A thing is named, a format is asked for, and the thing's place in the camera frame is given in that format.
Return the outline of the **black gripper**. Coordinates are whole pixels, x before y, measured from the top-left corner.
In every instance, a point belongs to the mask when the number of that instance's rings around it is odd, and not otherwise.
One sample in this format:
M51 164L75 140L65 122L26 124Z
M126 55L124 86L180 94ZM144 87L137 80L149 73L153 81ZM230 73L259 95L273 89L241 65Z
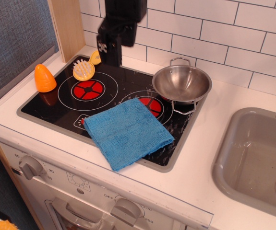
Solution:
M145 0L106 0L106 16L98 29L97 49L104 65L121 65L121 46L134 45L137 24L146 15Z

